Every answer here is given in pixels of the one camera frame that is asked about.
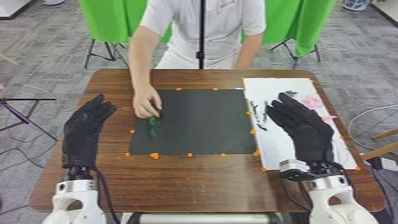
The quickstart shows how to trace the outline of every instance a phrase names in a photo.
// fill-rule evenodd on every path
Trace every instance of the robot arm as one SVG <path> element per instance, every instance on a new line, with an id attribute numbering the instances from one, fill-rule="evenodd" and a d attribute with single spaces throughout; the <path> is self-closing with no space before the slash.
<path id="1" fill-rule="evenodd" d="M 267 107 L 267 113 L 294 139 L 299 159 L 281 163 L 281 177 L 297 182 L 311 181 L 311 224 L 377 224 L 375 217 L 357 204 L 343 167 L 334 163 L 333 128 L 317 112 L 285 93 L 279 100 Z M 329 204 L 333 197 L 342 204 Z"/>
<path id="2" fill-rule="evenodd" d="M 98 206 L 98 190 L 91 176 L 96 169 L 100 132 L 116 106 L 103 103 L 100 95 L 75 112 L 64 126 L 63 167 L 68 169 L 64 182 L 57 184 L 54 212 L 43 224 L 105 224 L 107 217 Z M 70 210 L 80 201 L 82 208 Z"/>

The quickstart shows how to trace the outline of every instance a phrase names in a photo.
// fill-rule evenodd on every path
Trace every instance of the black mat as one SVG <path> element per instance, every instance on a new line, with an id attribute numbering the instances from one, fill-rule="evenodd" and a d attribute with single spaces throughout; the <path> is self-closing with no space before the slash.
<path id="1" fill-rule="evenodd" d="M 244 91 L 166 90 L 160 97 L 164 110 L 157 136 L 150 121 L 137 119 L 132 154 L 251 154 L 256 142 Z"/>

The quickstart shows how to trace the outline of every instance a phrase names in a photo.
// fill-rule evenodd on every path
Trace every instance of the black robotic glove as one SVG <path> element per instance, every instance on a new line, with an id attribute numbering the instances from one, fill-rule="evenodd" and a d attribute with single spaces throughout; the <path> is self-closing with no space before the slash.
<path id="1" fill-rule="evenodd" d="M 64 168 L 96 166 L 98 139 L 103 123 L 118 107 L 103 103 L 103 95 L 86 103 L 64 126 L 63 164 Z"/>
<path id="2" fill-rule="evenodd" d="M 267 113 L 294 139 L 297 159 L 308 163 L 334 162 L 334 130 L 317 111 L 285 93 L 279 94 L 279 100 L 272 102 L 272 107 L 267 106 Z"/>

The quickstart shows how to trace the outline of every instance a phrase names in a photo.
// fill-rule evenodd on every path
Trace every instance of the wooden table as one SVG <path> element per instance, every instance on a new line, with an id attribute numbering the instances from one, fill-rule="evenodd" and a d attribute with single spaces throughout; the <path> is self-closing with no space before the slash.
<path id="1" fill-rule="evenodd" d="M 311 78 L 331 114 L 336 114 L 326 92 L 313 74 L 306 71 L 235 70 L 153 70 L 157 89 L 242 88 L 242 77 Z M 93 76 L 80 105 L 103 93 L 118 105 L 102 133 L 98 167 L 103 170 L 118 212 L 297 212 L 281 187 L 276 171 L 262 171 L 262 161 L 253 155 L 125 156 L 130 149 L 134 127 L 134 90 L 128 70 L 100 70 Z M 342 121 L 338 128 L 347 139 Z M 61 168 L 61 143 L 48 160 L 45 173 L 36 185 L 31 206 L 52 210 L 55 185 L 64 177 Z M 363 171 L 350 171 L 357 188 L 357 201 L 370 211 L 382 210 L 384 200 L 357 150 L 352 150 Z M 299 201 L 299 189 L 290 186 Z"/>

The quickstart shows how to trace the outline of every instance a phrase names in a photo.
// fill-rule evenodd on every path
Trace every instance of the green backdrop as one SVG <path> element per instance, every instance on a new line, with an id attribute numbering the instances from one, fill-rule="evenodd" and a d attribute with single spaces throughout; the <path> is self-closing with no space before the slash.
<path id="1" fill-rule="evenodd" d="M 146 0 L 79 0 L 93 38 L 128 42 L 141 23 Z M 263 43 L 295 39 L 295 56 L 311 51 L 336 0 L 267 0 L 267 32 Z M 171 31 L 162 42 L 169 41 Z"/>

